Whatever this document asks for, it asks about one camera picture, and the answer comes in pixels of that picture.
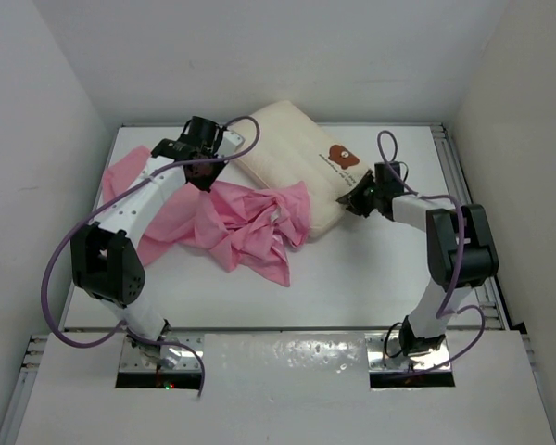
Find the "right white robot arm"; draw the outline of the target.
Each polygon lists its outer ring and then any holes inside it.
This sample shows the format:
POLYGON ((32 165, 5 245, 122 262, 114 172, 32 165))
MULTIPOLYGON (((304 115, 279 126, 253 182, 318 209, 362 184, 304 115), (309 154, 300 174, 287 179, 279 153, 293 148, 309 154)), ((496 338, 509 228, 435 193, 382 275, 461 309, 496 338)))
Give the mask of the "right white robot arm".
POLYGON ((430 279, 398 334, 399 353, 411 356, 441 345, 449 320, 464 311, 461 303, 472 289, 497 274, 499 258, 483 206, 462 205, 449 195, 411 192, 399 174, 398 162, 379 162, 337 202, 357 216, 368 217, 376 210, 425 234, 430 279))

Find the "pink pillowcase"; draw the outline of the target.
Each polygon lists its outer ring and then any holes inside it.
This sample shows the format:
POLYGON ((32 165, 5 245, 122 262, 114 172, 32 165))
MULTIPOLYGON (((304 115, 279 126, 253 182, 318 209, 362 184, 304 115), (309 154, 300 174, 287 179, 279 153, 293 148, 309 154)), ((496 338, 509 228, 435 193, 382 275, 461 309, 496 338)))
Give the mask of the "pink pillowcase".
POLYGON ((310 234, 310 195, 302 182, 252 189, 217 181, 209 193, 186 184, 175 191, 146 227, 137 247, 147 266, 174 245, 205 250, 227 272, 240 265, 289 287, 286 249, 310 234))

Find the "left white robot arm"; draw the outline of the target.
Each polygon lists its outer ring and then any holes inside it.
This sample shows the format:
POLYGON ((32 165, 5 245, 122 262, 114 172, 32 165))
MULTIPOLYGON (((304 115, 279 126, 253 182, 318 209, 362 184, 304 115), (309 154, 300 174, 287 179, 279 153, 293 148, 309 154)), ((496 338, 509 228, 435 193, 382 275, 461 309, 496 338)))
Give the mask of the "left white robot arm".
POLYGON ((100 301, 134 334, 157 341, 166 321, 142 295, 145 268, 137 246, 172 194, 186 183, 208 191, 226 163, 160 169, 177 161, 221 159, 244 142, 243 136, 226 127, 193 117, 178 139, 163 139, 148 149, 138 172, 130 175, 131 182, 121 190, 144 186, 97 215, 70 240, 75 286, 100 301))

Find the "cream pillow with bear print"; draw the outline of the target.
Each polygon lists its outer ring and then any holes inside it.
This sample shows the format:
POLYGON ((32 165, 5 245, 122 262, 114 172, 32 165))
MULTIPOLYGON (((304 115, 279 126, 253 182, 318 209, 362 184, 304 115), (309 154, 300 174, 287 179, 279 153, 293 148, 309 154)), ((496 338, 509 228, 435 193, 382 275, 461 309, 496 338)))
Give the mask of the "cream pillow with bear print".
POLYGON ((232 126, 247 144, 256 146, 236 160, 239 168, 263 188, 286 188, 302 182, 310 196, 310 236, 331 229, 346 212, 366 216, 362 193, 373 184, 373 170, 289 101, 252 114, 232 126))

